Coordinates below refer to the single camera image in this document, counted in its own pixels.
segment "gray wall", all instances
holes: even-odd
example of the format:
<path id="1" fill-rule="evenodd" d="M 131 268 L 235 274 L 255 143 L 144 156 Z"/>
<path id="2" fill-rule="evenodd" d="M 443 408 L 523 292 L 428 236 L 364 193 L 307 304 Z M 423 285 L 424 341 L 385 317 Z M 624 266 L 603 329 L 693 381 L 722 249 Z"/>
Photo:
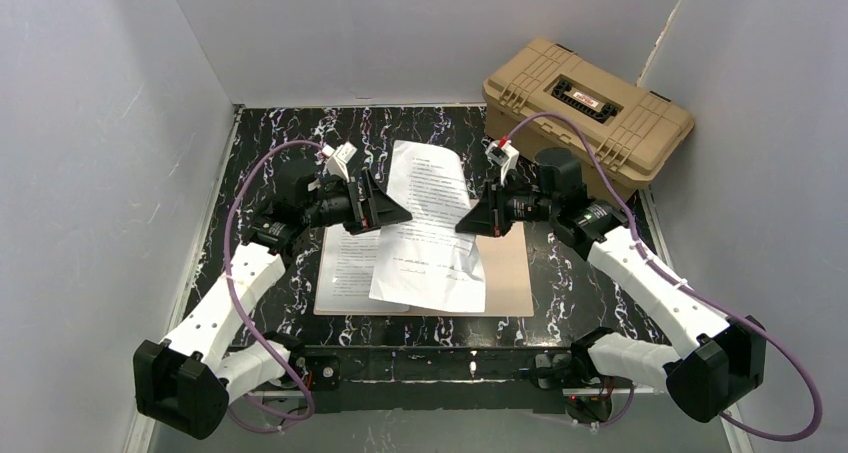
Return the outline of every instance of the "gray wall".
<path id="1" fill-rule="evenodd" d="M 696 117 L 653 185 L 679 272 L 750 313 L 812 370 L 824 423 L 798 445 L 848 446 L 848 0 L 683 0 L 645 85 Z M 797 431 L 811 401 L 768 353 L 745 419 Z"/>
<path id="2" fill-rule="evenodd" d="M 0 451 L 120 451 L 232 107 L 176 0 L 0 4 Z"/>
<path id="3" fill-rule="evenodd" d="M 677 0 L 179 0 L 248 106 L 482 101 L 546 36 L 635 81 Z"/>
<path id="4" fill-rule="evenodd" d="M 616 395 L 615 403 L 626 395 Z M 250 405 L 240 415 L 267 426 Z M 157 428 L 151 453 L 547 453 L 563 451 L 729 452 L 718 421 L 703 425 L 690 420 L 665 395 L 639 395 L 625 419 L 592 435 L 583 427 L 502 411 L 366 411 L 318 415 L 285 435 L 256 435 L 225 419 L 204 441 L 167 428 Z"/>

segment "marble tabletop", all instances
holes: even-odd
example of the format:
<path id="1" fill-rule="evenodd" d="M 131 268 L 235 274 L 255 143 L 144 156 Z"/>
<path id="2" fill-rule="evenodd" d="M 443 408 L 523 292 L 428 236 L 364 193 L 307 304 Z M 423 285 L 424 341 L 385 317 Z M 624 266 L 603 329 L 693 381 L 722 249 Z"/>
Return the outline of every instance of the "marble tabletop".
<path id="1" fill-rule="evenodd" d="M 360 152 L 354 168 L 367 165 L 383 186 L 389 174 L 393 140 L 441 145 L 462 159 L 468 190 L 475 198 L 483 180 L 495 169 L 485 157 L 484 107 L 372 107 L 245 109 L 218 193 L 186 314 L 209 290 L 223 269 L 223 221 L 247 173 L 264 153 L 292 139 L 339 145 L 353 143 Z M 257 177 L 253 194 L 242 206 L 239 225 L 250 221 L 254 205 L 281 185 L 275 172 L 287 158 L 316 158 L 315 151 L 284 151 Z M 518 171 L 532 179 L 532 163 L 522 158 Z M 638 197 L 630 201 L 646 242 L 650 235 Z M 568 345 L 598 326 L 627 337 L 667 342 L 657 325 L 606 275 L 588 266 L 556 241 L 546 224 L 525 225 L 534 316 L 470 318 L 462 316 L 388 317 L 316 316 L 315 285 L 321 257 L 322 231 L 312 232 L 310 246 L 251 314 L 260 331 L 276 330 L 312 345 L 522 347 Z M 238 238 L 231 238 L 233 247 Z M 234 346 L 249 343 L 240 331 Z"/>

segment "robotic arm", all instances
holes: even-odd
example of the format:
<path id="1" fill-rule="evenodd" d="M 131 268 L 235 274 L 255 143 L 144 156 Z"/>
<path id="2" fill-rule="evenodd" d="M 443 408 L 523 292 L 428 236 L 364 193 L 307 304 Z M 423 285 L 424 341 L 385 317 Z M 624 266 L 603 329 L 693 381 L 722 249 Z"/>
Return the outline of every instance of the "robotic arm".
<path id="1" fill-rule="evenodd" d="M 310 229 L 343 224 L 356 235 L 412 219 L 367 168 L 351 179 L 347 162 L 355 152 L 350 143 L 325 147 L 326 177 L 312 161 L 286 164 L 282 181 L 291 187 L 260 210 L 232 258 L 232 280 L 246 311 L 283 276 L 306 246 Z M 215 431 L 231 402 L 285 376 L 258 343 L 224 358 L 242 324 L 226 280 L 222 274 L 182 323 L 159 343 L 144 341 L 133 356 L 138 411 L 198 439 Z M 264 336 L 285 360 L 303 346 L 290 335 Z"/>
<path id="2" fill-rule="evenodd" d="M 535 185 L 511 171 L 517 152 L 508 143 L 493 142 L 487 154 L 501 165 L 499 178 L 485 182 L 479 203 L 456 231 L 499 237 L 515 221 L 548 222 L 558 240 L 621 285 L 672 344 L 631 340 L 598 328 L 572 344 L 570 356 L 551 357 L 549 369 L 562 372 L 562 379 L 618 376 L 668 391 L 700 422 L 715 418 L 762 383 L 765 339 L 679 291 L 686 280 L 671 284 L 652 270 L 621 213 L 589 198 L 580 163 L 567 149 L 539 152 Z M 677 278 L 659 259 L 651 260 Z"/>

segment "tan case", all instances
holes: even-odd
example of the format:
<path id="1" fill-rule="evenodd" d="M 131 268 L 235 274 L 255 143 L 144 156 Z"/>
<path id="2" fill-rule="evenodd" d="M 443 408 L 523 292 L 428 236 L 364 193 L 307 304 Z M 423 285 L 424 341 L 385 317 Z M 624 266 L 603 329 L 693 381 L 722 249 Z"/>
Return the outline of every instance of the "tan case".
<path id="1" fill-rule="evenodd" d="M 695 126 L 686 110 L 667 98 L 627 83 L 586 62 L 571 50 L 535 39 L 485 83 L 486 134 L 499 139 L 524 118 L 555 111 L 579 125 L 623 198 L 656 177 Z M 512 139 L 533 159 L 551 146 L 565 146 L 583 161 L 589 194 L 610 200 L 582 143 L 559 120 L 539 118 Z"/>

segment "white paper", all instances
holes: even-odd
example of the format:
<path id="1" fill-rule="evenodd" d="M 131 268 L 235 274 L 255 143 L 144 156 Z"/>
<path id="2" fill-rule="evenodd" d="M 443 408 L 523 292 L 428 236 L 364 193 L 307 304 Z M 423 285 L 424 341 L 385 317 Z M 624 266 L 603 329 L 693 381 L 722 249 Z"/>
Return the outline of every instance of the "white paper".
<path id="1" fill-rule="evenodd" d="M 342 225 L 327 229 L 315 293 L 315 311 L 398 313 L 407 305 L 368 298 L 380 232 L 352 236 Z"/>
<path id="2" fill-rule="evenodd" d="M 395 141 L 389 196 L 412 221 L 380 231 L 370 298 L 455 313 L 486 308 L 483 262 L 474 235 L 454 227 L 471 209 L 459 156 Z"/>

